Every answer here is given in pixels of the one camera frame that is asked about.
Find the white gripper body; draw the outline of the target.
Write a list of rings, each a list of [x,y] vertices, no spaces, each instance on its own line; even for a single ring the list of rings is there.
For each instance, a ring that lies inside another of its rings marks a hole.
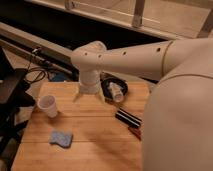
[[[79,92],[96,94],[100,90],[100,72],[97,70],[81,70],[79,72]]]

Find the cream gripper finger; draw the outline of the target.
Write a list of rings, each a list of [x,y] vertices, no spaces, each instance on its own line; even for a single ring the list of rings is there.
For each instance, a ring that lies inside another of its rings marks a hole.
[[[80,91],[78,91],[73,98],[73,102],[76,102],[82,96],[83,96],[83,94]]]
[[[105,97],[102,91],[99,91],[98,93],[96,93],[95,96],[99,101],[101,101],[102,103],[105,103]]]

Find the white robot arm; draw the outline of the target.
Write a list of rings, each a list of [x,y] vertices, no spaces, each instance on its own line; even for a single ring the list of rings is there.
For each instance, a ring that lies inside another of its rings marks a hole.
[[[83,91],[98,70],[155,80],[143,115],[143,171],[213,171],[213,38],[71,53]]]

